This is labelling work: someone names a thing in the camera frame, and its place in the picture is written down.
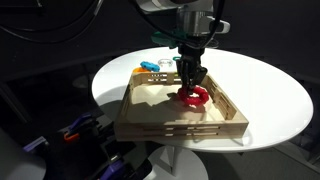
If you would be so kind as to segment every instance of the cable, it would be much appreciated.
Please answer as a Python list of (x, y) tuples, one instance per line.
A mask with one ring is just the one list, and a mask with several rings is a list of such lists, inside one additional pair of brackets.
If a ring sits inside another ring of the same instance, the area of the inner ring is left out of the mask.
[(155, 25), (143, 12), (143, 10), (140, 8), (139, 4), (136, 2), (136, 0), (130, 0), (130, 2), (132, 3), (132, 5), (135, 7), (135, 9), (137, 10), (137, 12), (141, 15), (141, 17), (149, 24), (151, 25), (154, 29), (158, 30), (159, 32), (161, 32), (162, 34), (174, 39), (175, 41), (181, 42), (181, 43), (185, 43), (190, 45), (193, 48), (197, 48), (199, 46), (199, 43), (196, 41), (191, 41), (191, 40), (186, 40), (183, 39), (181, 37), (177, 37), (175, 35), (173, 35), (170, 32), (167, 32), (166, 30), (158, 27), (157, 25)]
[(220, 20), (221, 20), (221, 17), (222, 17), (224, 4), (225, 4), (225, 0), (219, 0), (217, 14), (216, 14), (216, 18), (214, 20), (212, 29), (210, 30), (210, 33), (207, 36), (206, 40), (201, 44), (201, 46), (200, 46), (201, 48), (205, 48), (210, 43), (210, 41), (212, 40), (214, 35), (216, 34), (216, 30), (217, 30), (217, 28), (218, 28), (218, 26), (220, 24)]
[(97, 3), (97, 6), (94, 10), (94, 15), (93, 17), (90, 19), (90, 21), (86, 24), (86, 26), (81, 29), (77, 34), (67, 38), (67, 39), (63, 39), (63, 40), (58, 40), (58, 41), (40, 41), (40, 40), (35, 40), (35, 39), (31, 39), (31, 38), (28, 38), (28, 37), (25, 37), (25, 36), (22, 36), (22, 35), (19, 35), (15, 32), (12, 32), (11, 30), (3, 27), (0, 25), (0, 29), (2, 29), (3, 31), (9, 33), (10, 35), (14, 36), (14, 37), (17, 37), (17, 38), (20, 38), (22, 40), (25, 40), (25, 41), (28, 41), (28, 42), (32, 42), (32, 43), (38, 43), (38, 44), (58, 44), (58, 43), (66, 43), (66, 42), (69, 42), (69, 41), (72, 41), (76, 38), (78, 38), (79, 36), (81, 36), (89, 27), (90, 25), (93, 23), (93, 21), (95, 20), (99, 10), (100, 10), (100, 7), (103, 3), (103, 0), (98, 0), (98, 3)]
[(57, 31), (57, 30), (63, 30), (63, 29), (67, 29), (70, 26), (73, 26), (74, 24), (78, 23), (79, 21), (82, 20), (83, 17), (85, 17), (88, 13), (89, 10), (91, 8), (94, 7), (94, 5), (96, 4), (98, 0), (92, 0), (92, 2), (88, 5), (88, 7), (86, 8), (86, 10), (84, 12), (81, 13), (80, 16), (78, 16), (75, 20), (73, 20), (71, 23), (68, 23), (67, 25), (62, 25), (62, 26), (58, 26), (58, 27), (54, 27), (54, 28), (46, 28), (46, 29), (27, 29), (27, 28), (17, 28), (17, 27), (12, 27), (12, 26), (6, 26), (1, 24), (2, 27), (6, 28), (6, 29), (11, 29), (11, 30), (15, 30), (15, 31), (22, 31), (22, 32), (37, 32), (37, 33), (43, 33), (43, 32), (51, 32), (51, 31)]
[(219, 41), (216, 39), (212, 39), (207, 45), (206, 48), (218, 48), (219, 47)]

